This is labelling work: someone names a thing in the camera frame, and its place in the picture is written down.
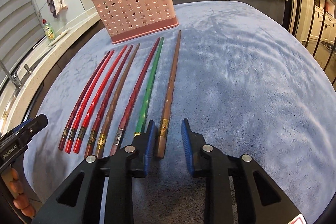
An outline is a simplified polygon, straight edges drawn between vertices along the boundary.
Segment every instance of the white cabinet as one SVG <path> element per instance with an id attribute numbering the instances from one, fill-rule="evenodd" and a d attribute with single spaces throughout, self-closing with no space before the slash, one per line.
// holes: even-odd
<path id="1" fill-rule="evenodd" d="M 310 33 L 310 39 L 318 40 L 321 26 L 322 26 L 322 20 L 323 20 L 323 11 L 320 10 L 320 8 L 315 6 L 315 14 L 314 14 L 314 20 L 313 20 L 313 26 L 311 28 Z"/>

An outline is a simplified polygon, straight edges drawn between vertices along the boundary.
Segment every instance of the small bottle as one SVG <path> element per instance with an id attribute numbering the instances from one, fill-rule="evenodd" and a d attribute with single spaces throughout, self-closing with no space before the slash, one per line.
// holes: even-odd
<path id="1" fill-rule="evenodd" d="M 56 38 L 56 33 L 55 33 L 53 27 L 45 19 L 43 19 L 42 23 L 44 25 L 43 29 L 44 29 L 45 35 L 48 37 L 50 42 L 52 42 Z"/>

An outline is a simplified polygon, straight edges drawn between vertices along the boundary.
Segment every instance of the blue fleece blanket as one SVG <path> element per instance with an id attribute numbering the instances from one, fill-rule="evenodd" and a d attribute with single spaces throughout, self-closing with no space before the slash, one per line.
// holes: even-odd
<path id="1" fill-rule="evenodd" d="M 58 142 L 79 94 L 108 50 L 118 52 L 125 44 L 141 43 L 118 101 L 104 155 L 110 152 L 147 55 L 162 36 L 165 40 L 147 119 L 147 123 L 152 119 L 159 124 L 181 29 L 166 155 L 152 163 L 146 179 L 134 179 L 135 223 L 203 223 L 205 183 L 192 179 L 186 168 L 180 133 L 184 118 L 193 131 L 224 153 L 253 156 L 308 223 L 313 223 L 336 190 L 336 94 L 328 78 L 291 34 L 247 4 L 211 1 L 176 5 L 175 10 L 178 27 L 114 46 L 103 29 L 65 67 L 39 110 L 49 124 L 25 153 L 24 169 L 31 187 L 45 202 L 83 160 L 88 133 L 79 155 L 59 151 Z M 148 76 L 122 146 L 132 142 Z"/>

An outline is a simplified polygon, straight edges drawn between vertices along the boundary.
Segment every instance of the plastic utensil holder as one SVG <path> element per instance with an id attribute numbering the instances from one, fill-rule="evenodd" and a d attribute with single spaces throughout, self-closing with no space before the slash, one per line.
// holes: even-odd
<path id="1" fill-rule="evenodd" d="M 92 0 L 92 2 L 113 44 L 179 24 L 172 0 Z"/>

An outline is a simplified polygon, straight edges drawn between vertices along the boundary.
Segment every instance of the metal screw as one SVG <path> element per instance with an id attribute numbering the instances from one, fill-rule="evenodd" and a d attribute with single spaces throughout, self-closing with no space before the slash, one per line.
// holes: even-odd
<path id="1" fill-rule="evenodd" d="M 252 160 L 252 157 L 248 154 L 242 155 L 241 159 L 246 162 L 250 162 Z"/>
<path id="2" fill-rule="evenodd" d="M 206 144 L 206 145 L 203 145 L 202 149 L 205 151 L 205 152 L 211 152 L 213 150 L 213 147 L 209 144 Z"/>
<path id="3" fill-rule="evenodd" d="M 96 157 L 94 155 L 87 156 L 85 160 L 86 160 L 86 162 L 88 162 L 89 164 L 91 164 L 91 163 L 95 162 Z"/>
<path id="4" fill-rule="evenodd" d="M 135 147 L 132 146 L 132 145 L 128 145 L 127 147 L 125 147 L 125 151 L 126 151 L 127 153 L 132 153 L 132 152 L 135 151 Z"/>

